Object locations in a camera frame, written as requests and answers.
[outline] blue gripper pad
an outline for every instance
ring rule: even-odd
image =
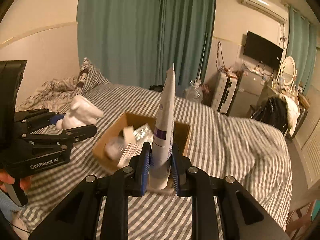
[[[141,171],[136,172],[136,174],[141,173],[141,195],[143,196],[147,190],[148,184],[148,174],[150,168],[150,156],[151,156],[151,145],[148,142],[145,142],[142,146],[142,150],[140,153],[139,163],[137,169],[139,169],[142,164]]]
[[[181,185],[186,183],[186,173],[182,161],[182,156],[180,155],[178,146],[176,144],[173,144],[172,146],[171,170],[174,189],[177,193],[177,196],[180,196]]]
[[[55,125],[58,120],[61,120],[64,118],[64,115],[65,114],[56,114],[55,116],[50,118],[50,123]]]

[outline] refrigerator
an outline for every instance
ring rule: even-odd
[[[264,81],[262,76],[245,69],[241,73],[227,115],[247,117],[250,105],[256,106]]]

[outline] white cloth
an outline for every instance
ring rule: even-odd
[[[294,133],[294,130],[296,129],[296,126],[297,126],[297,120],[298,120],[298,117],[300,115],[300,108],[288,96],[280,95],[280,98],[282,100],[285,100],[286,104],[287,104],[288,128],[289,128],[289,134],[290,134],[290,136],[292,136],[293,133]]]

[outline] teal curtain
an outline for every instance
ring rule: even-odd
[[[79,61],[89,58],[113,83],[155,84],[158,0],[79,0]]]
[[[175,64],[176,84],[194,80],[209,58],[215,0],[79,0],[79,61],[88,57],[113,83],[164,84]]]
[[[312,80],[316,60],[316,27],[301,17],[300,12],[289,8],[290,30],[287,56],[294,59],[297,68],[296,90],[302,83],[306,95]]]
[[[205,35],[204,79],[211,46],[215,0],[160,0],[157,83],[174,62],[176,84],[186,87],[197,76]]]

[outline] purple label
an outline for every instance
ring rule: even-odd
[[[153,133],[154,136],[158,137],[161,140],[165,140],[167,137],[167,132],[166,131],[162,131],[158,128],[155,128],[155,132]]]

